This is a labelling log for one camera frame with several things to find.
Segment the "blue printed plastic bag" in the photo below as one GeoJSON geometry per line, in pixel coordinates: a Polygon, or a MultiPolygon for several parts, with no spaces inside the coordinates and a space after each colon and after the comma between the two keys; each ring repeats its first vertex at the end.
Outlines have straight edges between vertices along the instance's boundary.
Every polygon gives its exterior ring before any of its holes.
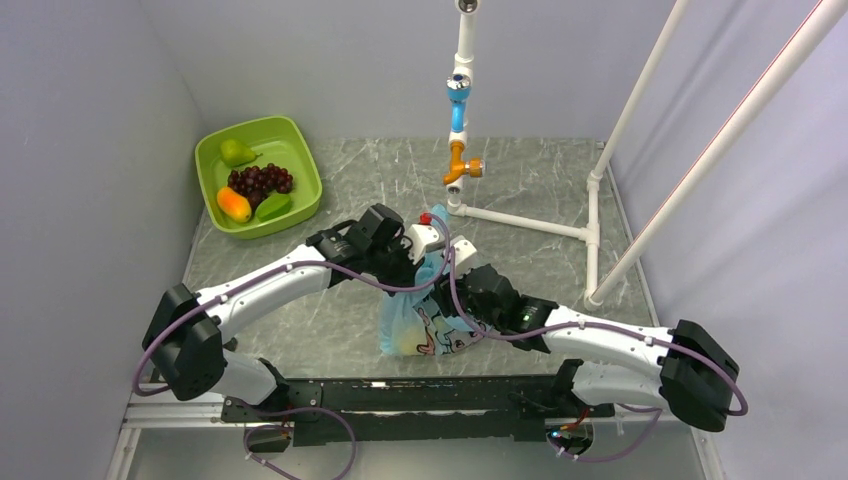
{"type": "MultiPolygon", "coordinates": [[[[433,213],[441,219],[444,234],[447,228],[447,210],[441,205],[425,213],[433,213]]],[[[405,330],[427,329],[434,339],[435,350],[430,356],[458,353],[476,343],[482,336],[469,327],[460,317],[446,312],[431,296],[434,280],[450,272],[445,262],[445,243],[442,249],[425,256],[418,268],[414,290],[411,292],[385,293],[378,319],[378,339],[382,353],[399,355],[394,339],[405,330]]]]}

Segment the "green fake fruit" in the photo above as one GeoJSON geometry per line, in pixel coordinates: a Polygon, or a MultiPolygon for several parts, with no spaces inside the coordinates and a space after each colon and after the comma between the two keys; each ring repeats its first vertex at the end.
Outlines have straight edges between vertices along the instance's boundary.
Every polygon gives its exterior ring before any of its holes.
{"type": "Polygon", "coordinates": [[[261,222],[270,221],[289,213],[291,208],[292,199],[289,194],[275,193],[258,204],[255,217],[261,222]]]}

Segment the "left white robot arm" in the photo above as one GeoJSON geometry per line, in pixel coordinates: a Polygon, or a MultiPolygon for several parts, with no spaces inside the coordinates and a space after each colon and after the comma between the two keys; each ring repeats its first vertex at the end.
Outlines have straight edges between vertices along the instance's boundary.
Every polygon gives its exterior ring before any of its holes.
{"type": "Polygon", "coordinates": [[[279,417],[289,386],[267,360],[225,349],[256,320],[302,297],[360,279],[391,294],[413,291],[427,253],[444,244],[429,221],[405,226],[383,204],[318,231],[282,258],[198,291],[179,284],[162,296],[142,341],[143,363],[179,401],[212,392],[235,397],[264,420],[279,417]]]}

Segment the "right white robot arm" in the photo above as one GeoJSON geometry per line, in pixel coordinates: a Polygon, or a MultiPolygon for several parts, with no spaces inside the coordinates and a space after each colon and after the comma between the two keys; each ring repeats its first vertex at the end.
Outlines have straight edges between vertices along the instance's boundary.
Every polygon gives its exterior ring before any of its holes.
{"type": "Polygon", "coordinates": [[[666,409],[679,421],[721,432],[750,406],[737,384],[738,363],[700,324],[646,327],[579,313],[519,293],[491,265],[447,279],[449,305],[469,327],[524,351],[566,356],[551,388],[557,411],[632,404],[666,409]]]}

